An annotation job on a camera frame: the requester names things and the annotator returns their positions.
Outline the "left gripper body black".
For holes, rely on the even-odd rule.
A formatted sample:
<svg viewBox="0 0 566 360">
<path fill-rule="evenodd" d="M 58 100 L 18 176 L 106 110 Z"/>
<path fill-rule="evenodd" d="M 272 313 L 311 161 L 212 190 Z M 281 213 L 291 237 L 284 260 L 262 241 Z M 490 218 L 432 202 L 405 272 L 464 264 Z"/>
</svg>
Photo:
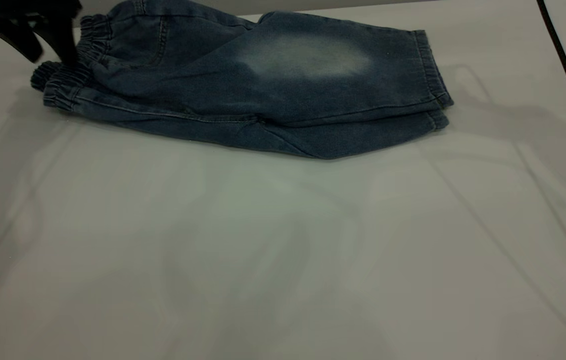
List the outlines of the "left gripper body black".
<svg viewBox="0 0 566 360">
<path fill-rule="evenodd" d="M 79 0 L 0 0 L 0 18 L 17 19 L 28 15 L 75 18 L 83 9 Z"/>
</svg>

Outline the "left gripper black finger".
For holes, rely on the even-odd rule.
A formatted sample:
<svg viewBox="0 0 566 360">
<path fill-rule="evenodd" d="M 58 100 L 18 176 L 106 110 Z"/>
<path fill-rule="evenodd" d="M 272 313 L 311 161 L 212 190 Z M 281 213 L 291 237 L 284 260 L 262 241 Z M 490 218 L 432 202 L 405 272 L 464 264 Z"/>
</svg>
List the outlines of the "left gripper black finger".
<svg viewBox="0 0 566 360">
<path fill-rule="evenodd" d="M 0 19 L 0 39 L 31 63 L 38 62 L 43 54 L 40 42 L 27 23 L 20 24 L 10 19 Z"/>
<path fill-rule="evenodd" d="M 74 66 L 78 51 L 73 32 L 73 19 L 40 19 L 37 35 L 57 54 L 63 64 Z"/>
</svg>

